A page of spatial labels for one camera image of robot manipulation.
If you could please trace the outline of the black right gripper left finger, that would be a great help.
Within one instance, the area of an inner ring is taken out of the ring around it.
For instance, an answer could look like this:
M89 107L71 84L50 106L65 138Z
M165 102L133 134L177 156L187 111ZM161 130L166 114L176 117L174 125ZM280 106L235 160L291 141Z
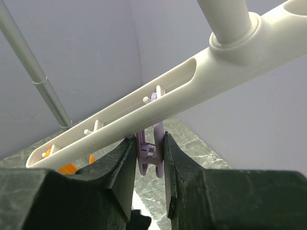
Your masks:
M3 230L123 230L130 220L136 141L63 175L49 169L0 171Z

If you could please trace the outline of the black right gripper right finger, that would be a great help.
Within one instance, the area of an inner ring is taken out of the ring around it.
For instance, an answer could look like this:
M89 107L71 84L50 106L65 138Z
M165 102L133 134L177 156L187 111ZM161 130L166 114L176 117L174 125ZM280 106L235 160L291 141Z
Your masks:
M304 230L307 180L295 171L205 169L165 134L165 196L174 230Z

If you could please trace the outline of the orange clothes clip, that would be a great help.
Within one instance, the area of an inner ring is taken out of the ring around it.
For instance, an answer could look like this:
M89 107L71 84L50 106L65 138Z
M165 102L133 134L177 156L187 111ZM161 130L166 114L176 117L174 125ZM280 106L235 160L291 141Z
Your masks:
M42 153L42 157L46 158L50 155L50 151L51 149L48 149L46 152ZM90 155L88 159L85 159L85 162L88 162L89 164L93 163L95 161L95 157L93 155ZM76 173L78 170L78 168L70 163L66 166L63 166L61 168L58 169L58 172L61 174L74 174Z

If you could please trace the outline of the purple clothes clip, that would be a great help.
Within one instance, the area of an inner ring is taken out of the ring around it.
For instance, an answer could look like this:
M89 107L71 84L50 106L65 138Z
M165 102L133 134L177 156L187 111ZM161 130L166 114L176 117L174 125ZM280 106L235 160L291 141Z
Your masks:
M149 165L155 166L156 177L164 176L164 125L159 122L153 127L154 144L146 141L145 130L135 134L137 161L140 174L145 176Z

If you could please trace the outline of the white plastic hanger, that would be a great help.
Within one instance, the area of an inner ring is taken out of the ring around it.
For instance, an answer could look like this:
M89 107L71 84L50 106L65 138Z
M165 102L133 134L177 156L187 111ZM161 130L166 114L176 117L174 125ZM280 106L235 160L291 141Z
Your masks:
M213 31L208 48L35 149L26 167L57 170L307 52L304 0L263 15L244 0L198 4Z

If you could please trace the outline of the black underwear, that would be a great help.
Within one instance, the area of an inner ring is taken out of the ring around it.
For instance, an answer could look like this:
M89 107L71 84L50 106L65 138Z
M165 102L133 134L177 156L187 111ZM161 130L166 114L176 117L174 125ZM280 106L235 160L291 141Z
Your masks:
M126 225L126 230L148 230L152 222L152 218L141 214L140 209L131 211L130 221Z

